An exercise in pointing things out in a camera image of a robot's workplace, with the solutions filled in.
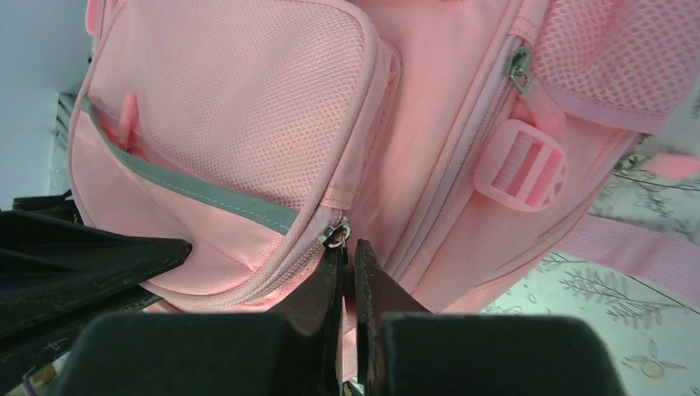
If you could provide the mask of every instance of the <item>pink bag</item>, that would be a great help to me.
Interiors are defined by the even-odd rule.
[[[92,0],[86,21],[73,193],[86,224],[192,243],[144,284],[164,312],[269,309],[338,226],[427,308],[479,312],[700,73],[686,0]]]

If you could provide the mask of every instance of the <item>gray trim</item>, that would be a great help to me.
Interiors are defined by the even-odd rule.
[[[124,166],[144,179],[193,200],[198,200],[204,204],[254,221],[282,235],[286,235],[292,223],[294,223],[297,215],[294,210],[273,204],[267,200],[224,190],[195,177],[157,167],[119,149],[111,143],[105,131],[102,130],[90,101],[83,99],[81,108],[90,115],[92,123],[115,157]]]

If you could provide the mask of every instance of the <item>printed flower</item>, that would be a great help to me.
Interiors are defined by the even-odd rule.
[[[687,370],[687,368],[671,363],[669,361],[659,360],[659,349],[656,342],[649,340],[649,356],[628,356],[625,361],[639,364],[639,370],[649,378],[662,378],[666,374],[667,369]]]

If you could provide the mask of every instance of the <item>front pocket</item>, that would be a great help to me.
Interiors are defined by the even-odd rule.
[[[210,261],[244,256],[234,258],[246,271],[218,282],[194,273],[214,265],[199,262],[152,280],[160,295],[207,297],[178,308],[223,309],[260,299],[304,270],[300,257],[313,256],[319,233],[352,204],[391,64],[391,51],[367,17],[339,0],[206,0],[196,12],[187,2],[120,3],[81,92],[97,124],[86,125],[86,112],[73,121],[80,125],[72,132],[77,200],[92,225],[128,233],[141,233],[126,221],[138,220],[129,213],[139,208],[129,200],[157,206],[141,211],[136,223],[163,220],[186,234],[195,251],[213,249]],[[120,114],[131,103],[125,97],[135,97],[138,121],[120,140]],[[113,209],[123,219],[97,202],[97,175],[88,175],[84,167],[91,163],[81,159],[95,150],[113,157],[111,169],[101,160],[106,179],[140,191]],[[198,217],[191,207],[199,208]],[[218,232],[205,229],[212,222]],[[235,238],[258,240],[240,246]],[[189,285],[178,272],[192,275]]]

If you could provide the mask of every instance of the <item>bag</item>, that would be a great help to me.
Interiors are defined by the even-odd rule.
[[[691,3],[92,0],[75,200],[192,243],[152,310],[269,309],[344,227],[428,309],[479,312],[663,133],[700,72]]]

